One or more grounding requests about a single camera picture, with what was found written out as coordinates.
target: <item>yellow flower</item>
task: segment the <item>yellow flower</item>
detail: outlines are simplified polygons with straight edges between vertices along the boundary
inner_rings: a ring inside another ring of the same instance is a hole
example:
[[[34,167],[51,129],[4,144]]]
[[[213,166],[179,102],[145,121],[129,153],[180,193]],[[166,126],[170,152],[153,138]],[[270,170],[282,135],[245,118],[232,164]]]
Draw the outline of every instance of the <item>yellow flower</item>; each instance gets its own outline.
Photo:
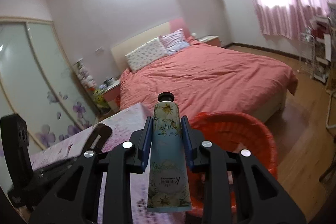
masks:
[[[160,193],[152,197],[153,207],[170,207],[170,198],[167,194]]]
[[[172,114],[172,106],[170,106],[168,103],[166,103],[165,106],[161,107],[162,108],[162,111],[166,114]]]

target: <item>red basket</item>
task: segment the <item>red basket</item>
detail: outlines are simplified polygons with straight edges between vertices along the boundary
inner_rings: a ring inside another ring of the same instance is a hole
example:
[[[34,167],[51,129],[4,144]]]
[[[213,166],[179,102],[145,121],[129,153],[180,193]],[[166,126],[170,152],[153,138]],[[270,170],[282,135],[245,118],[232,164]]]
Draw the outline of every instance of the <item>red basket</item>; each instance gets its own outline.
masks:
[[[235,151],[240,143],[277,178],[277,149],[272,133],[258,119],[241,112],[199,113],[189,121],[191,128],[203,132],[206,140],[219,145],[227,151]],[[188,170],[189,190],[192,211],[188,213],[203,216],[203,184],[201,174]],[[231,195],[231,208],[236,211],[234,193]]]

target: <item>floral pillowcase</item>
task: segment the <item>floral pillowcase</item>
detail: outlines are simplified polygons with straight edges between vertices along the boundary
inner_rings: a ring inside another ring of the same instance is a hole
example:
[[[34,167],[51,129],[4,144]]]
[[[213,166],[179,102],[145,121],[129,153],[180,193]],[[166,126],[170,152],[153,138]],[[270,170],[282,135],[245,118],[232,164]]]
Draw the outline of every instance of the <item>floral pillowcase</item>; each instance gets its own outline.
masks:
[[[165,46],[169,55],[180,51],[183,48],[190,46],[185,40],[182,29],[165,36],[159,36],[160,42]]]
[[[125,57],[132,72],[137,72],[153,61],[167,55],[166,48],[157,37],[126,54]]]

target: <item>baseboard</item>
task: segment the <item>baseboard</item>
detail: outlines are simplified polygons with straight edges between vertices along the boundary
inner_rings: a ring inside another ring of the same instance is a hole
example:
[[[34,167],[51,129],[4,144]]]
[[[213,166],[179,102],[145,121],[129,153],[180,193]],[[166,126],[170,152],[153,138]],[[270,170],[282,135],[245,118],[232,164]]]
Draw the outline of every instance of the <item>baseboard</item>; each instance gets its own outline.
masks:
[[[229,48],[231,46],[240,46],[240,47],[246,47],[246,48],[254,48],[256,50],[261,50],[261,51],[265,51],[265,52],[271,52],[271,53],[275,53],[275,54],[280,54],[280,55],[283,55],[283,56],[286,56],[286,57],[289,57],[289,58],[293,58],[293,59],[299,60],[299,56],[295,55],[295,54],[290,54],[290,53],[287,53],[287,52],[282,52],[282,51],[279,51],[279,50],[274,50],[272,48],[265,48],[265,47],[260,47],[260,46],[255,46],[255,45],[249,45],[249,44],[243,44],[243,43],[235,43],[235,42],[233,42],[233,43],[225,45],[224,48]]]

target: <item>blue gripper pad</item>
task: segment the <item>blue gripper pad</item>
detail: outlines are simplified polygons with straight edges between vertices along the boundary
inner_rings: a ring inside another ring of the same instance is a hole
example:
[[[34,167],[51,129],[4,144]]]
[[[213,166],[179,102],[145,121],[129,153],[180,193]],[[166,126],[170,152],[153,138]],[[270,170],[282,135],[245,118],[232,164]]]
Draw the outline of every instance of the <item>blue gripper pad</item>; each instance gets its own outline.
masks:
[[[193,170],[194,159],[197,157],[197,150],[193,149],[192,141],[190,139],[190,134],[192,132],[191,127],[188,122],[187,116],[183,116],[181,119],[181,130],[184,145],[185,161],[187,166]]]
[[[148,116],[145,126],[142,130],[142,134],[145,133],[144,138],[141,137],[139,147],[142,147],[141,151],[138,152],[139,160],[142,161],[141,168],[142,171],[145,172],[146,167],[148,165],[149,153],[151,151],[152,144],[152,132],[153,132],[153,118]]]

